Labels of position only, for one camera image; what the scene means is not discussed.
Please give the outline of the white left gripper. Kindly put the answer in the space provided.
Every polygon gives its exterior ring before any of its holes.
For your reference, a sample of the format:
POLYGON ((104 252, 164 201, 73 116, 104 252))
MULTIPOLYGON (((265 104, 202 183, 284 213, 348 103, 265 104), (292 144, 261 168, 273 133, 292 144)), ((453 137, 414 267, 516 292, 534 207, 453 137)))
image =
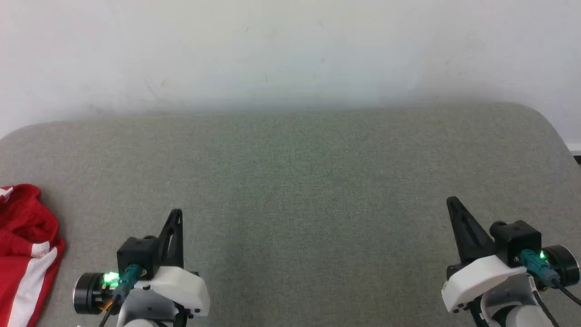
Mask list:
MULTIPOLYGON (((207 317, 210 296, 205 281, 183 269, 182 210, 173 209, 159 236, 161 266, 150 281, 138 281, 123 302, 115 304, 111 315, 118 318, 194 318, 207 317)), ((77 314, 99 315, 107 310, 119 286, 116 272, 87 272, 73 290, 77 314)))

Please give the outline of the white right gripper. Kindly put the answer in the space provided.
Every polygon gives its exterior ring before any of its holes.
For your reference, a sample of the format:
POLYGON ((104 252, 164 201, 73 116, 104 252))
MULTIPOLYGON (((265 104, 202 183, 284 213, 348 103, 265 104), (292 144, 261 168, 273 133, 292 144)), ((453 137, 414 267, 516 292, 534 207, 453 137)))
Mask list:
POLYGON ((486 230, 457 197, 446 200, 459 263, 441 295, 449 313, 548 314, 540 298, 545 288, 566 290, 580 281, 580 264, 566 247, 522 250, 509 267, 495 254, 486 230))

